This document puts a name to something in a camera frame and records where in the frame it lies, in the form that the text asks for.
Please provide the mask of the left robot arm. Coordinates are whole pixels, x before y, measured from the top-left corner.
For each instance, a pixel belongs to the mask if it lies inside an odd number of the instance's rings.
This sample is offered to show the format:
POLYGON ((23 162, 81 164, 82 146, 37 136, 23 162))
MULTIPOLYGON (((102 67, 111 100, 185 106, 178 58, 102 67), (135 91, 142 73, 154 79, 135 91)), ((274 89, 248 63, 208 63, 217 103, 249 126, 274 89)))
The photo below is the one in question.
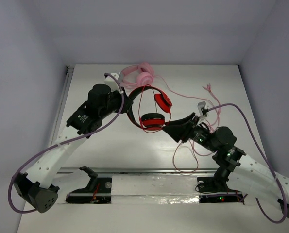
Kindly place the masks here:
POLYGON ((73 152, 91 135, 110 126, 120 114, 126 114, 131 122, 146 130, 160 130, 169 126, 159 113, 149 113, 136 122, 132 106, 134 99, 152 87, 140 86, 129 95, 121 86, 114 89, 106 84, 96 84, 89 91, 87 100, 71 115, 60 138, 50 147, 25 162, 12 176, 8 188, 8 202, 19 212, 12 202, 12 189, 29 203, 30 211, 44 213, 57 201, 59 187, 52 181, 73 152))

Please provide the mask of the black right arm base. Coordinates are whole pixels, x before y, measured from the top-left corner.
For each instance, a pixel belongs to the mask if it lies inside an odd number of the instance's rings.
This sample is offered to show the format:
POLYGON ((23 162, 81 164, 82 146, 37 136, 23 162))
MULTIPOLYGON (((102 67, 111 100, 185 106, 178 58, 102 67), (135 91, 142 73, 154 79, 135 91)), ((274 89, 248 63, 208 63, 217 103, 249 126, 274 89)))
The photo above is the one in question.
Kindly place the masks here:
POLYGON ((244 203, 246 197, 213 177, 198 177, 195 191, 199 194, 200 203, 244 203))

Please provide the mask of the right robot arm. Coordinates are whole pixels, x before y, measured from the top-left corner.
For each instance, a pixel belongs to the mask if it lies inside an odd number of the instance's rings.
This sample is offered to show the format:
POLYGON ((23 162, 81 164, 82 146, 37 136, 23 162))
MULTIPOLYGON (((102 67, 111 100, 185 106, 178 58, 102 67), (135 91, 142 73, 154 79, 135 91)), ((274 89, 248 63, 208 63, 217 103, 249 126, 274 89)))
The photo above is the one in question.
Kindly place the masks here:
POLYGON ((163 131, 176 142, 193 140, 214 153, 212 159, 219 166, 213 185, 223 191, 238 190, 264 200, 280 209, 289 219, 289 178, 254 160, 235 146, 236 137, 228 127, 210 132, 198 123, 194 113, 181 120, 166 124, 163 131))

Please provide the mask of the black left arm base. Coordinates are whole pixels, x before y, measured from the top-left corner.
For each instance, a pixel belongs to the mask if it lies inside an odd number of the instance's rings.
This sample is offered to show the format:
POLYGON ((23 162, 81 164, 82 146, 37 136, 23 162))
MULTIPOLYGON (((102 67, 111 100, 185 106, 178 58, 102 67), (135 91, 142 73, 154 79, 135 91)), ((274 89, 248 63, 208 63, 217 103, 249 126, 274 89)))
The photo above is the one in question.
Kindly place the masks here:
POLYGON ((110 204, 111 203, 111 177, 98 177, 92 169, 83 166, 79 170, 88 176, 85 187, 78 188, 67 194, 66 203, 69 204, 110 204))

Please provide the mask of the red black headphones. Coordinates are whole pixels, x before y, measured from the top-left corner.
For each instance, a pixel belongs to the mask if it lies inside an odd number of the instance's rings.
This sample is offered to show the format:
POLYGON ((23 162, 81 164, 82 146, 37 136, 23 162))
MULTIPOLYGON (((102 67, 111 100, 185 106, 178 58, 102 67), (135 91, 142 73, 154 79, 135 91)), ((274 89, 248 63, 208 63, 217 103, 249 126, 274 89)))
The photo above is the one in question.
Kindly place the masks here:
MULTIPOLYGON (((169 99, 169 97, 162 90, 160 90, 156 87, 152 87, 149 84, 137 87, 129 94, 128 98, 130 100, 135 100, 135 98, 137 96, 140 96, 140 99, 142 99, 143 93, 147 90, 153 91, 153 98, 154 98, 154 104, 155 104, 156 109, 160 108, 163 112, 172 116, 172 114, 171 114, 172 102, 169 99)), ((144 114, 142 116, 138 116, 139 122, 136 122, 132 108, 130 108, 128 110, 127 116, 129 118, 129 120, 135 126, 137 126, 138 128, 140 128, 141 130, 143 130, 146 133, 159 132, 163 129, 164 126, 167 126, 170 123, 169 120, 168 121, 165 120, 165 117, 163 116, 163 114, 161 114, 157 111, 155 111, 153 113, 147 113, 147 114, 144 114)), ((196 168, 193 169, 192 171, 183 171, 176 166, 176 164, 175 164, 176 152, 173 153, 172 165, 175 168, 177 173, 179 173, 183 176, 190 176, 198 170, 198 168, 199 168, 198 159, 196 158, 196 155, 194 152, 192 152, 191 154, 196 161, 196 168)))

